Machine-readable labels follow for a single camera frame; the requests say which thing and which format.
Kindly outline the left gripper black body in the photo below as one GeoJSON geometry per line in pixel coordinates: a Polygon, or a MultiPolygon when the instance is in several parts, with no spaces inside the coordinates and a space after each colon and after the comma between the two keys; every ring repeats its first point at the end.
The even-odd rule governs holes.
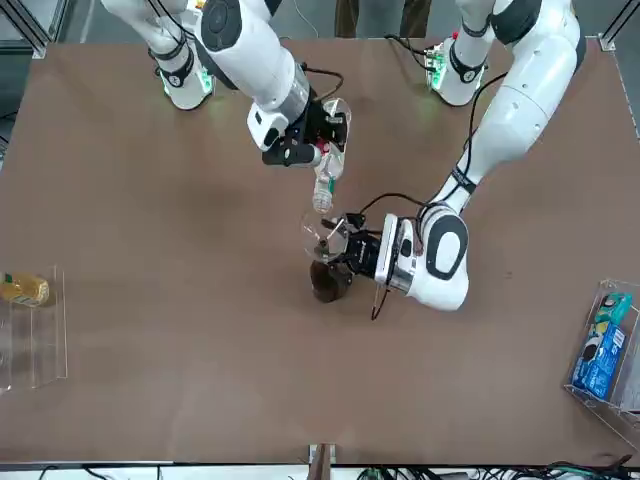
{"type": "Polygon", "coordinates": [[[345,251],[345,263],[354,275],[374,278],[380,252],[380,239],[366,231],[349,237],[345,251]]]}

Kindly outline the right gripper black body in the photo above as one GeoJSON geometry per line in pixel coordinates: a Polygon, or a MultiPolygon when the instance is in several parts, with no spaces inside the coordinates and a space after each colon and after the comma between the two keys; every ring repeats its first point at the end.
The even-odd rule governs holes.
{"type": "Polygon", "coordinates": [[[301,116],[288,127],[288,137],[296,143],[309,143],[330,140],[330,124],[328,114],[318,98],[308,101],[301,116]]]}

